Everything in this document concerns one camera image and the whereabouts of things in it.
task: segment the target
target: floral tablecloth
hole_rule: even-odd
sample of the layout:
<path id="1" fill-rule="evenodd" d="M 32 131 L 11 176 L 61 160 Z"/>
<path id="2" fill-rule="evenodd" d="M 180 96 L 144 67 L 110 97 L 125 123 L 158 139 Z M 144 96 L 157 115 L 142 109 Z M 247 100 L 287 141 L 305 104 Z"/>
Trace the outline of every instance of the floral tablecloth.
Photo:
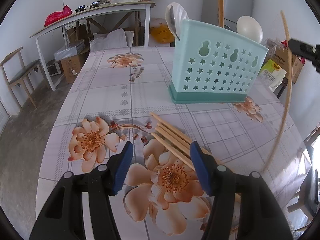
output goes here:
<path id="1" fill-rule="evenodd" d="M 197 140 L 234 172 L 262 170 L 284 111 L 276 96 L 257 78 L 244 103 L 176 105 L 168 92 L 173 52 L 168 47 L 132 47 L 90 53 L 44 152 L 36 216 L 64 172 L 89 172 L 131 141 L 134 158 L 125 185 L 110 197 L 121 238 L 200 239 L 212 199 L 204 194 L 196 173 L 152 138 L 157 121 L 150 111 Z M 288 116 L 276 155 L 263 174 L 281 207 L 310 166 Z M 93 239 L 88 212 L 84 208 L 86 234 Z"/>

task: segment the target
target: orange flower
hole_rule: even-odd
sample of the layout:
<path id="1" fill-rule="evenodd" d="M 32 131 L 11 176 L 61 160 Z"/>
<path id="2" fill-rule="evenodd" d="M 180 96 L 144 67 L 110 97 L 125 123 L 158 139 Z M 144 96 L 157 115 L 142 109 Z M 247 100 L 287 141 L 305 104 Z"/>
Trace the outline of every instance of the orange flower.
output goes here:
<path id="1" fill-rule="evenodd" d="M 100 117 L 96 122 L 82 121 L 82 126 L 72 131 L 72 138 L 69 143 L 70 158 L 68 161 L 75 161 L 84 158 L 82 171 L 89 172 L 95 163 L 102 163 L 106 157 L 106 148 L 116 152 L 116 144 L 120 142 L 119 135 L 109 133 L 109 125 Z"/>
<path id="2" fill-rule="evenodd" d="M 256 105 L 255 102 L 250 97 L 245 98 L 244 103 L 232 103 L 233 108 L 236 109 L 238 112 L 244 112 L 251 120 L 257 120 L 259 122 L 263 121 L 263 117 L 261 116 L 260 112 L 261 107 Z"/>
<path id="3" fill-rule="evenodd" d="M 112 62 L 110 67 L 119 67 L 124 68 L 127 66 L 135 67 L 143 62 L 143 58 L 141 57 L 141 54 L 135 53 L 126 53 L 124 54 L 118 54 L 114 57 L 111 57 L 108 59 L 108 62 Z"/>
<path id="4" fill-rule="evenodd" d="M 124 207 L 134 221 L 142 221 L 149 211 L 154 224 L 167 235 L 181 234 L 186 219 L 202 220 L 210 212 L 196 172 L 157 140 L 143 147 L 147 168 L 130 166 L 125 184 L 135 187 L 124 196 Z"/>

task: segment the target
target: chair seat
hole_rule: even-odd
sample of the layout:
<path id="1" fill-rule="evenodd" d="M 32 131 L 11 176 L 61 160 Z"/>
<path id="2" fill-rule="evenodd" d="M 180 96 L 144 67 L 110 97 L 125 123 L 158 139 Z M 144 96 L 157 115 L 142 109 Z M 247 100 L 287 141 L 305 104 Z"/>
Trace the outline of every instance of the chair seat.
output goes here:
<path id="1" fill-rule="evenodd" d="M 22 70 L 20 70 L 13 78 L 12 80 L 9 82 L 9 85 L 11 85 L 12 83 L 16 82 L 17 80 L 19 80 L 23 75 L 25 75 L 30 69 L 34 68 L 35 66 L 37 66 L 40 62 L 40 59 L 37 59 L 33 62 L 31 62 L 30 64 L 28 64 L 26 66 L 26 68 L 23 68 Z"/>

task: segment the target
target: plastic-wrapped box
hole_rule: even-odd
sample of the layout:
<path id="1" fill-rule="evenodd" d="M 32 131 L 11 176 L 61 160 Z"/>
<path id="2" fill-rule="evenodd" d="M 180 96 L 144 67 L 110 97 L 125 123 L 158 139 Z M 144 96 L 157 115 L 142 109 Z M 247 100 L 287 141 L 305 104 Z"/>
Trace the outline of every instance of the plastic-wrapped box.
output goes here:
<path id="1" fill-rule="evenodd" d="M 56 61 L 59 61 L 67 57 L 75 56 L 79 54 L 81 50 L 84 49 L 84 46 L 85 46 L 84 40 L 80 40 L 75 43 L 70 43 L 68 45 L 65 45 L 61 49 L 59 49 L 57 52 L 55 52 L 54 59 Z"/>

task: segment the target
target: white table leg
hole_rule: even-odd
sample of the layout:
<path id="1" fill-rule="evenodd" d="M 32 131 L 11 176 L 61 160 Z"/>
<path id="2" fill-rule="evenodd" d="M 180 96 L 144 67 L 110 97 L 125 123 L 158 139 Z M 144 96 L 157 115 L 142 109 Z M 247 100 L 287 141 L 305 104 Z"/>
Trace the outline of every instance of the white table leg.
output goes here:
<path id="1" fill-rule="evenodd" d="M 145 22 L 145 30 L 144 30 L 144 46 L 149 46 L 149 24 L 150 24 L 150 9 L 151 5 L 146 5 L 146 22 Z"/>
<path id="2" fill-rule="evenodd" d="M 68 45 L 68 36 L 67 36 L 67 30 L 66 26 L 62 26 L 62 31 L 63 31 L 63 38 L 64 38 L 64 44 Z"/>
<path id="3" fill-rule="evenodd" d="M 36 44 L 37 44 L 37 47 L 38 47 L 38 52 L 39 52 L 40 61 L 41 61 L 42 67 L 43 67 L 43 69 L 44 69 L 45 75 L 47 76 L 47 79 L 48 79 L 48 82 L 49 82 L 49 84 L 50 84 L 50 87 L 51 87 L 52 91 L 55 91 L 56 88 L 55 88 L 55 86 L 54 86 L 54 84 L 53 84 L 53 82 L 52 82 L 52 79 L 51 79 L 51 77 L 50 77 L 49 71 L 48 71 L 48 69 L 47 69 L 47 64 L 46 64 L 46 62 L 44 61 L 44 58 L 43 58 L 43 55 L 42 55 L 42 52 L 41 52 L 41 49 L 40 49 L 40 46 L 39 46 L 38 38 L 39 38 L 39 37 L 36 36 Z"/>

